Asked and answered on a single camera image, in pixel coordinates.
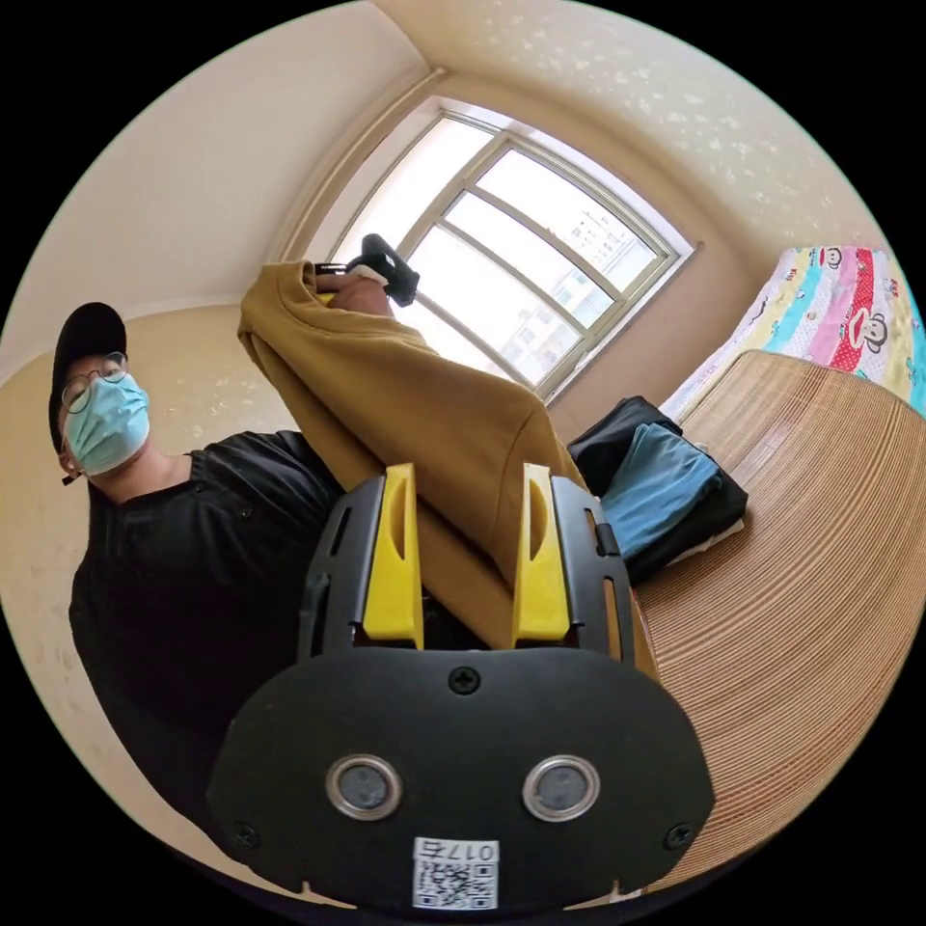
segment man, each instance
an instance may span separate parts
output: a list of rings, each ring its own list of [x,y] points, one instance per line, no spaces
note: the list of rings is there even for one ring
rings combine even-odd
[[[332,308],[391,314],[370,280],[316,287],[337,293]],[[238,709],[294,662],[306,573],[341,489],[297,432],[163,453],[127,355],[123,322],[101,303],[70,316],[55,352],[52,440],[65,483],[84,477],[91,502],[70,625],[139,770],[221,846],[205,803],[212,764]],[[425,615],[431,645],[481,648],[436,602]]]

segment window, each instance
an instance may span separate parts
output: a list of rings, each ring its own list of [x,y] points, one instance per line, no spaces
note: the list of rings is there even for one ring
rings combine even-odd
[[[417,301],[395,310],[401,322],[448,359],[542,396],[678,258],[571,162],[446,110],[392,165],[330,259],[355,258],[370,232],[421,275]]]

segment bamboo mat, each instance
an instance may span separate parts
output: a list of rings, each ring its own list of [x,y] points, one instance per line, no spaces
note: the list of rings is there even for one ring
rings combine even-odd
[[[749,492],[746,529],[638,589],[717,804],[653,888],[772,836],[878,716],[926,601],[926,419],[886,389],[761,351],[682,422]]]

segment hand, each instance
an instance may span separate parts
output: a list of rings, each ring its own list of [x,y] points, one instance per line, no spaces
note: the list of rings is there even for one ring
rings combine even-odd
[[[350,273],[322,273],[315,277],[315,292],[336,292],[332,309],[394,318],[386,290],[375,280]]]

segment folded clothes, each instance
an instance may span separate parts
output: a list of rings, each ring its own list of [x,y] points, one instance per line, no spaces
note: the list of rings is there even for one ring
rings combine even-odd
[[[638,426],[601,498],[621,555],[650,547],[721,485],[721,469],[706,453],[660,423]]]
[[[624,398],[598,423],[569,445],[569,453],[593,495],[604,495],[633,444],[641,424],[661,424],[681,436],[682,429],[641,395]],[[698,447],[705,453],[710,451]],[[632,586],[645,582],[676,557],[721,535],[746,513],[749,495],[723,468],[721,487],[709,492],[671,531],[634,557],[625,558]]]
[[[569,454],[592,495],[604,495],[641,424],[661,424],[675,434],[682,429],[642,395],[621,399],[597,424],[569,445]]]

